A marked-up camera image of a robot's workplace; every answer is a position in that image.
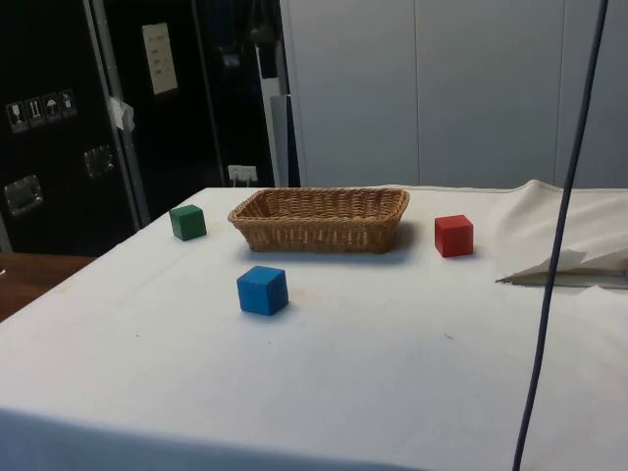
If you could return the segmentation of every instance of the black cable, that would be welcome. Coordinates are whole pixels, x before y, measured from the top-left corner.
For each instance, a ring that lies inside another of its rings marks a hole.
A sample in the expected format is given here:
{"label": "black cable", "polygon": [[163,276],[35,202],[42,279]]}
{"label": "black cable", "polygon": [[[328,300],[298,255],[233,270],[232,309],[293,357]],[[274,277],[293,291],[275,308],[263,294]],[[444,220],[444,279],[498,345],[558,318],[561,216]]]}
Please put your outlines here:
{"label": "black cable", "polygon": [[580,118],[578,120],[578,130],[576,132],[576,140],[571,152],[571,160],[569,161],[569,170],[567,171],[567,179],[565,180],[564,190],[562,192],[562,200],[560,201],[560,212],[558,213],[558,221],[556,222],[556,233],[553,240],[553,248],[551,249],[551,259],[549,260],[548,280],[546,282],[545,295],[543,297],[543,306],[541,308],[541,324],[539,326],[539,339],[537,340],[537,352],[534,358],[534,367],[532,369],[532,378],[530,379],[530,389],[528,390],[528,399],[521,420],[521,429],[519,430],[519,439],[517,440],[517,449],[514,454],[512,470],[519,471],[521,466],[521,457],[523,448],[526,444],[528,435],[528,427],[530,425],[530,417],[532,416],[532,408],[534,407],[534,399],[537,395],[537,386],[539,385],[539,377],[541,376],[541,365],[543,364],[543,352],[546,346],[546,334],[548,332],[548,320],[550,318],[551,293],[556,279],[556,269],[558,267],[558,257],[560,256],[560,247],[562,246],[562,235],[565,230],[567,220],[567,209],[569,208],[569,199],[571,198],[571,190],[576,178],[576,169],[578,160],[580,159],[580,149],[582,148],[582,139],[585,134],[587,125],[587,117],[589,116],[589,105],[591,103],[591,90],[593,89],[593,81],[596,75],[596,66],[598,65],[598,55],[600,53],[600,44],[602,43],[602,33],[604,30],[604,22],[606,20],[606,9],[608,0],[600,1],[600,11],[598,13],[598,23],[594,36],[593,48],[589,59],[589,67],[587,69],[587,79],[585,81],[585,91],[582,100],[582,108],[580,109]]}

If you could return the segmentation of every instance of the power outlet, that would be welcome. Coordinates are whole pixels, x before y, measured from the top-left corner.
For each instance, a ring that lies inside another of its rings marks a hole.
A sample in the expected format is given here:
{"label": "power outlet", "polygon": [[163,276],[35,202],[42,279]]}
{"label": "power outlet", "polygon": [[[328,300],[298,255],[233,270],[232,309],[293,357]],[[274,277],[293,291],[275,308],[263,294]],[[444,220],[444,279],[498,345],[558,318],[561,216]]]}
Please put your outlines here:
{"label": "power outlet", "polygon": [[232,182],[257,182],[257,168],[254,165],[230,165],[227,170]]}

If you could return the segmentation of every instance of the wooden block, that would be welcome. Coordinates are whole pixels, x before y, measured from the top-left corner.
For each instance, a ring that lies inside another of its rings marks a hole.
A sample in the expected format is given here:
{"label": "wooden block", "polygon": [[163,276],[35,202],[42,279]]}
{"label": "wooden block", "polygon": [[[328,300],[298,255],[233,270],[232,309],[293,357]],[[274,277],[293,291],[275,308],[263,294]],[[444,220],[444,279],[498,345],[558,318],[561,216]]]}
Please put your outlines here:
{"label": "wooden block", "polygon": [[436,218],[434,240],[445,258],[473,253],[473,224],[462,215]]}
{"label": "wooden block", "polygon": [[253,267],[237,279],[237,295],[242,311],[272,316],[288,304],[286,272]]}
{"label": "wooden block", "polygon": [[181,240],[190,240],[207,234],[203,210],[193,204],[171,209],[170,222],[173,225],[173,234]]}

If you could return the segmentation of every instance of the red cube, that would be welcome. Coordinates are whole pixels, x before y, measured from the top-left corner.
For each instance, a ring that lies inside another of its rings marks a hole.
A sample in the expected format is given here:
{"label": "red cube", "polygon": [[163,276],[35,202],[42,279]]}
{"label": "red cube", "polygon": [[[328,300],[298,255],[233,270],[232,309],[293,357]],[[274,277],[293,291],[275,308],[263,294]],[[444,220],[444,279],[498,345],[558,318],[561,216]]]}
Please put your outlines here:
{"label": "red cube", "polygon": [[441,255],[457,257],[473,253],[473,224],[465,216],[434,220],[434,239]]}

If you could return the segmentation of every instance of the white paper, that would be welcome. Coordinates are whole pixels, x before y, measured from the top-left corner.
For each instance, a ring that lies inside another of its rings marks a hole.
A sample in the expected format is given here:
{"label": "white paper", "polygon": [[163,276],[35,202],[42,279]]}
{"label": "white paper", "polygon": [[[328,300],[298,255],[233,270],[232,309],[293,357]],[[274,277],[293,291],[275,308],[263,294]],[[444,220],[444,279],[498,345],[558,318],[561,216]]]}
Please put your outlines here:
{"label": "white paper", "polygon": [[177,89],[177,74],[170,47],[168,25],[165,23],[145,25],[142,27],[142,34],[153,93],[158,95]]}
{"label": "white paper", "polygon": [[121,101],[118,97],[110,96],[109,106],[116,128],[121,131],[124,131],[125,129],[133,131],[135,129],[135,122],[133,121],[133,107],[131,105]]}

